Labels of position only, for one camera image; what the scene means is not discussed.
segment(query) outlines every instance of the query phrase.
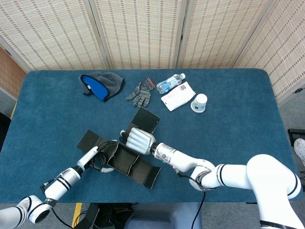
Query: white paper cup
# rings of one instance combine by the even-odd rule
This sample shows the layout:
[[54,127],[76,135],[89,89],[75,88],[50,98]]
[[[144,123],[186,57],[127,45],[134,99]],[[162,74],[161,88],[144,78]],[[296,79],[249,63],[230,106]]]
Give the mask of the white paper cup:
[[205,94],[198,94],[191,103],[191,109],[196,113],[201,113],[205,110],[206,102],[208,98]]

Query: wire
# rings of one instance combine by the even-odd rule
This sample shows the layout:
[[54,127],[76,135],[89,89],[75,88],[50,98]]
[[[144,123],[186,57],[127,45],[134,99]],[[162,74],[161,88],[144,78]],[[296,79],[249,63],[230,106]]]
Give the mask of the wire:
[[185,173],[182,173],[182,172],[178,172],[177,175],[181,178],[188,178],[190,180],[192,180],[193,182],[195,182],[199,187],[202,187],[202,185],[195,179],[191,178],[190,176],[186,175]]
[[164,163],[169,164],[160,154],[159,151],[157,150],[157,148],[155,148],[154,152],[158,155],[158,159],[163,161]]
[[54,211],[53,208],[52,208],[52,212],[53,212],[53,214],[55,215],[55,217],[56,217],[63,225],[65,225],[65,226],[67,226],[67,227],[73,229],[73,227],[71,227],[69,224],[66,224],[64,221],[62,221],[61,218],[59,218],[59,216],[56,214],[56,212]]
[[75,221],[74,221],[74,223],[73,223],[73,227],[76,227],[76,225],[77,225],[77,220],[81,217],[81,215],[84,215],[84,214],[86,214],[88,211],[86,210],[86,211],[83,211],[82,213],[80,213],[79,215],[78,215],[78,217],[76,217],[76,219],[75,219]]
[[201,204],[200,204],[200,206],[199,206],[199,208],[198,208],[198,211],[197,211],[197,213],[196,213],[196,216],[195,216],[195,218],[194,218],[194,220],[193,220],[191,229],[193,229],[193,227],[194,227],[194,223],[195,223],[195,221],[196,221],[196,219],[197,219],[197,216],[198,216],[198,214],[199,214],[199,212],[200,212],[200,210],[201,210],[201,207],[202,207],[202,204],[203,204],[203,202],[204,202],[204,199],[205,199],[205,192],[203,192],[203,198],[202,198]]

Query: bottle label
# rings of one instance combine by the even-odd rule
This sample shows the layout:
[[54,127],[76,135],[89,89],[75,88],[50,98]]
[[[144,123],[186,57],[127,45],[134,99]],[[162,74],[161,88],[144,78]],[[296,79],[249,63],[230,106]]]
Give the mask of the bottle label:
[[178,84],[178,82],[174,76],[168,78],[166,81],[169,83],[170,88],[173,88]]

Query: knit hat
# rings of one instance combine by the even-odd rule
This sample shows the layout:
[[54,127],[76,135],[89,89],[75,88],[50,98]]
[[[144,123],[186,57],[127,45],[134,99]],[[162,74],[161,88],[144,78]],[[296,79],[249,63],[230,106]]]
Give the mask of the knit hat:
[[117,95],[125,84],[125,80],[115,73],[100,72],[81,75],[79,81],[84,94],[94,93],[104,102]]

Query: plastic water bottle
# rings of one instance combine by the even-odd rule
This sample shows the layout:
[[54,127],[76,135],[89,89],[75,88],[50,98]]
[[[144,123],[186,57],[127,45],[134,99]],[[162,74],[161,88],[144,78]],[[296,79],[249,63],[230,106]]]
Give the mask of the plastic water bottle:
[[168,78],[165,81],[162,81],[157,84],[157,90],[159,91],[160,94],[167,93],[169,90],[173,89],[175,86],[178,86],[181,84],[182,80],[185,79],[185,74],[181,73],[175,74]]

